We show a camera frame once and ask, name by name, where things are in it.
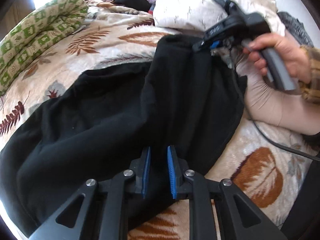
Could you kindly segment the brown patterned sleeve forearm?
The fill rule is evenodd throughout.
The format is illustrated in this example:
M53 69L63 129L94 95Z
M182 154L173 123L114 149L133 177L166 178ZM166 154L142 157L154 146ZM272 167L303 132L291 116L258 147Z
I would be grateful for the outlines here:
M302 97L310 103L318 104L320 100L319 91L319 71L320 71L320 53L318 48L300 46L310 62L311 80L309 83L300 81L300 90Z

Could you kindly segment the person right hand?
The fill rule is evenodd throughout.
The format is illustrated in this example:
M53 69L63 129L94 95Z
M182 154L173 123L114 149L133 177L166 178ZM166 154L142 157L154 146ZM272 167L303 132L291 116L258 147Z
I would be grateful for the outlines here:
M291 77L304 83L311 81L311 63L305 51L289 39L276 33L260 35L250 42L247 48L243 49L261 75L267 75L268 70L265 59L260 56L258 51L268 47L272 47L278 52Z

